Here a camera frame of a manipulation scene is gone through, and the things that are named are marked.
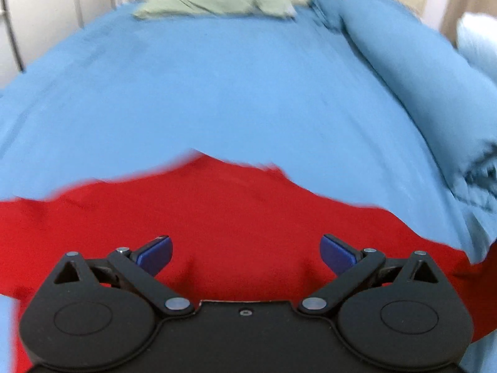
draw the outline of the mattress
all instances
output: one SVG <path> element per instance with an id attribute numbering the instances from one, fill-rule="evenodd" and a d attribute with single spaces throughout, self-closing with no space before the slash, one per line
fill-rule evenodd
<path id="1" fill-rule="evenodd" d="M 1 199 L 128 177 L 195 149 L 274 163 L 312 192 L 383 207 L 471 261 L 485 256 L 465 215 L 474 213 L 490 237 L 495 217 L 453 197 L 397 98 L 312 10 L 287 21 L 137 21 L 134 8 L 67 38 L 2 91 Z M 12 303 L 0 307 L 6 324 Z M 7 330 L 0 335 L 0 371 L 8 371 Z M 495 334 L 471 345 L 462 365 L 497 370 Z"/>

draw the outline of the bed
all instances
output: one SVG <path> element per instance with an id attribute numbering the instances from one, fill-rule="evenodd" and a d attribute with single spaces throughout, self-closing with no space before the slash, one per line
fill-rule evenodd
<path id="1" fill-rule="evenodd" d="M 274 163 L 312 192 L 388 209 L 473 262 L 485 256 L 491 242 L 475 240 L 465 217 L 495 237 L 495 214 L 454 197 L 396 94 L 316 10 L 137 21 L 137 5 L 98 18 L 1 91 L 1 199 L 42 199 L 195 149 Z M 12 302 L 0 307 L 7 324 Z M 472 344 L 462 366 L 496 370 L 497 335 Z"/>

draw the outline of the triangular cutout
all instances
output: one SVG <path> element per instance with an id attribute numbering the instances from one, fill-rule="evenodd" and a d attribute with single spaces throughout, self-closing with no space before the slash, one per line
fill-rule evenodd
<path id="1" fill-rule="evenodd" d="M 426 262 L 423 262 L 417 269 L 416 273 L 414 274 L 413 280 L 420 280 L 422 282 L 428 283 L 438 283 L 438 279 Z"/>
<path id="2" fill-rule="evenodd" d="M 78 271 L 71 262 L 64 265 L 64 268 L 55 278 L 55 284 L 69 283 L 69 282 L 79 282 L 80 277 L 78 276 Z"/>

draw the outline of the red cloth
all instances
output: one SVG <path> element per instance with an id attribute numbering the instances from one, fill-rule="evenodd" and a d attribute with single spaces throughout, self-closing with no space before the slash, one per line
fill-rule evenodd
<path id="1" fill-rule="evenodd" d="M 0 291 L 23 309 L 67 251 L 103 258 L 161 234 L 174 243 L 157 279 L 200 299 L 297 301 L 334 279 L 319 242 L 331 233 L 357 249 L 406 258 L 428 251 L 474 319 L 478 340 L 497 328 L 497 248 L 471 266 L 466 255 L 414 234 L 386 210 L 317 196 L 277 168 L 205 155 L 156 175 L 72 189 L 48 201 L 0 204 Z M 30 366 L 18 339 L 17 372 Z"/>

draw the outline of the folded blanket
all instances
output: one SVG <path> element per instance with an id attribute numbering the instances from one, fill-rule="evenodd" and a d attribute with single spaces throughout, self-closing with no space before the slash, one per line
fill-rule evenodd
<path id="1" fill-rule="evenodd" d="M 134 16 L 140 19 L 166 15 L 233 14 L 247 15 L 262 12 L 273 17 L 295 15 L 293 4 L 308 0 L 147 0 Z"/>
<path id="2" fill-rule="evenodd" d="M 1 202 L 0 293 L 19 299 L 23 309 L 65 252 L 100 258 L 168 234 L 174 256 L 157 279 L 181 295 L 195 302 L 298 301 L 336 277 L 320 258 L 324 233 L 391 258 L 427 251 L 466 304 L 473 340 L 497 328 L 497 244 L 483 263 L 471 265 L 464 252 L 419 237 L 386 210 L 315 195 L 274 166 L 243 167 L 205 155 L 48 201 Z M 16 372 L 24 373 L 30 362 L 17 346 Z"/>
<path id="3" fill-rule="evenodd" d="M 403 104 L 455 197 L 497 211 L 497 86 L 393 0 L 313 0 Z"/>

